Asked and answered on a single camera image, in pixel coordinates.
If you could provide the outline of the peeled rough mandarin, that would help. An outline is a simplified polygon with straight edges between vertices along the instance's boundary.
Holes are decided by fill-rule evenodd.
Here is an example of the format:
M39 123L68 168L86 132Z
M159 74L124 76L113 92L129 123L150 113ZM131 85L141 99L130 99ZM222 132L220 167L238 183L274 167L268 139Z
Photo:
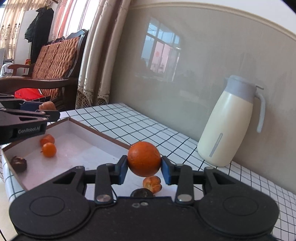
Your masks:
M144 178L142 185L144 188L150 190L153 194L161 191L161 179L158 176L151 176Z

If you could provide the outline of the orange mandarin front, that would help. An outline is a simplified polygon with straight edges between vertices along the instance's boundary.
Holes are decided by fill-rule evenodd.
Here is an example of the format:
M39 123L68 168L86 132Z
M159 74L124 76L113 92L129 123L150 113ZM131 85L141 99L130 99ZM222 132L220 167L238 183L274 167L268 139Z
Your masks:
M46 143L42 146L42 150L41 152L43 153L43 155L47 158L51 158L53 156L55 156L57 149L55 144L53 143Z

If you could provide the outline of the wooden bench with cushion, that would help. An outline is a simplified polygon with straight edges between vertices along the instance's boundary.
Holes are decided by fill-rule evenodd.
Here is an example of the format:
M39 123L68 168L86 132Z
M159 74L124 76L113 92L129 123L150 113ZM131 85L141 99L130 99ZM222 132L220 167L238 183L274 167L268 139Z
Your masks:
M58 110L73 110L87 36L88 31L82 29L60 42L44 45L36 63L9 66L14 72L1 78L1 94L36 89L49 97Z

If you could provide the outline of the white grid tablecloth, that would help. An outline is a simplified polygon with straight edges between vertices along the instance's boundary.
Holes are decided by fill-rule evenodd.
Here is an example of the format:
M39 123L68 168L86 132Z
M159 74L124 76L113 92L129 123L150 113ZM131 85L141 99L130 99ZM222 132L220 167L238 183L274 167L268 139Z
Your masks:
M175 203L177 185L165 183L161 167L153 175L160 192L130 197L146 177L128 167L124 183L112 185L114 202L97 205L96 169L76 166L12 201L16 240L295 240L295 195L236 163L208 164L195 140L124 104L64 111L58 121L66 118L129 147L149 142L174 165L190 166L194 203Z

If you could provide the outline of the dark hanging coat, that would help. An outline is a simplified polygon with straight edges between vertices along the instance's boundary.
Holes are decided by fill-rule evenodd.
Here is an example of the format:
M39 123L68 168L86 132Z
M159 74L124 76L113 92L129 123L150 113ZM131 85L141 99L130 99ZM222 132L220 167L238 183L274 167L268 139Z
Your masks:
M31 64L36 63L41 48L48 42L51 24L54 16L52 8L43 7L36 10L38 13L25 32L25 39L31 43Z

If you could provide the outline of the orange mandarin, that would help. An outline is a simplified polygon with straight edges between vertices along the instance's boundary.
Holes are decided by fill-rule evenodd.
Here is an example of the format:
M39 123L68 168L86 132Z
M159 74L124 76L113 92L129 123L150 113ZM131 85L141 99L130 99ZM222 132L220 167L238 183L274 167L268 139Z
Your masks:
M149 177L161 167L161 155L158 149L149 142L140 141L128 150L127 162L129 169L137 176Z
M46 143L42 146L42 150L41 152L43 153L43 155L47 158L51 158L53 156L55 156L57 149L55 144L53 143Z

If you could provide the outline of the carrot piece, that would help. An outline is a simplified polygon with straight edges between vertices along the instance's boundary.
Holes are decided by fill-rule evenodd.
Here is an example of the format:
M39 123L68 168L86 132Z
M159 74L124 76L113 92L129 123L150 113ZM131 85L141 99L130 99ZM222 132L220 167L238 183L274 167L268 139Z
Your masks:
M46 143L55 144L55 138L50 134L45 135L42 139L40 139L40 146L43 147Z
M57 110L55 104L51 101L43 102L39 105L39 110Z

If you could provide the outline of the red bag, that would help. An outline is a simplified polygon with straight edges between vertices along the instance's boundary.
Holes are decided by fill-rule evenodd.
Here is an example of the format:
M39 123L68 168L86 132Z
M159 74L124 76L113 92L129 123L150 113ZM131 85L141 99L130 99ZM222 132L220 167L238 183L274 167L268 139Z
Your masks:
M42 101L46 97L41 94L39 89L34 88L22 88L14 93L14 97L17 99L23 99L25 101Z

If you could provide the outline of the brown cardboard box tray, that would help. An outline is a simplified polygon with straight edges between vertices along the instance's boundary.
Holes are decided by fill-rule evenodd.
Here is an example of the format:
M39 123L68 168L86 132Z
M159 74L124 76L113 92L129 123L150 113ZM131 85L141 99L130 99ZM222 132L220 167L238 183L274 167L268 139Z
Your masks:
M45 157L41 152L42 136L14 142L2 149L9 201L76 166L95 170L102 164L115 164L130 148L71 118L49 125L46 134L55 138L57 152L51 158ZM10 160L14 156L27 160L25 172L16 173L11 167Z

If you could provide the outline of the beige lace curtain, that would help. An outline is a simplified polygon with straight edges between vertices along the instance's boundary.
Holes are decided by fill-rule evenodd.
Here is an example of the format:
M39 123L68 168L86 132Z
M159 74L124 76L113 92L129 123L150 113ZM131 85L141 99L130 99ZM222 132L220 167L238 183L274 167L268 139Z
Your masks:
M116 53L131 2L100 1L83 53L76 108L109 103Z

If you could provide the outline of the cream thermos jug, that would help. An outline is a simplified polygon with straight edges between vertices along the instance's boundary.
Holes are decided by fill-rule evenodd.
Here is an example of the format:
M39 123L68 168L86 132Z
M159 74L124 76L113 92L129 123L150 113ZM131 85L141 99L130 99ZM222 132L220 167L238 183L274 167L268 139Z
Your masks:
M259 120L256 131L263 128L266 100L258 90L263 87L244 78L231 75L197 145L199 155L209 164L225 167L234 158L250 124L254 99L260 100Z

